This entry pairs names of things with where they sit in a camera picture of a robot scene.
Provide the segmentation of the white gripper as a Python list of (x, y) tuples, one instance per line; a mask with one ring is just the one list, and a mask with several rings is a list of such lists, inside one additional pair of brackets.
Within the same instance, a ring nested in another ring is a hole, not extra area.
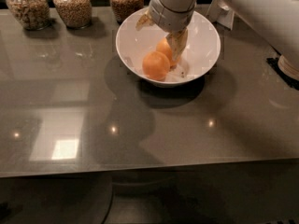
[(196, 0), (150, 0), (149, 9), (136, 23), (136, 30), (158, 25), (168, 32), (166, 41), (171, 49), (171, 62), (177, 64), (186, 48), (188, 29)]

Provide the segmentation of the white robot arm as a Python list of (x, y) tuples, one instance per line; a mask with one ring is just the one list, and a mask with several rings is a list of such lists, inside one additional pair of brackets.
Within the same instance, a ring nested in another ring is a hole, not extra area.
[[(299, 75), (299, 0), (221, 0), (280, 54), (279, 69)], [(137, 29), (156, 24), (168, 33), (182, 33), (191, 21), (196, 0), (150, 0)]]

